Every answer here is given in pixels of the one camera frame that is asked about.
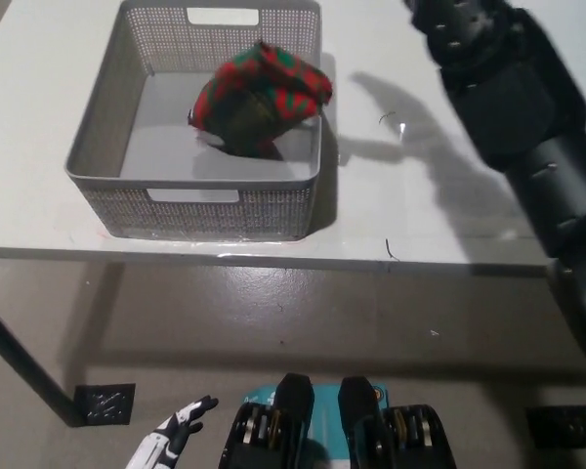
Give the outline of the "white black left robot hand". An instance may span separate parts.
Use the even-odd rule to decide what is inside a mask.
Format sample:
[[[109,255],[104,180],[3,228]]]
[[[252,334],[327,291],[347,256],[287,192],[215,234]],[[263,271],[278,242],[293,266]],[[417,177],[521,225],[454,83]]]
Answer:
[[[126,469],[174,469],[188,438],[203,428],[200,418],[218,403],[207,395],[177,410],[142,439]]]

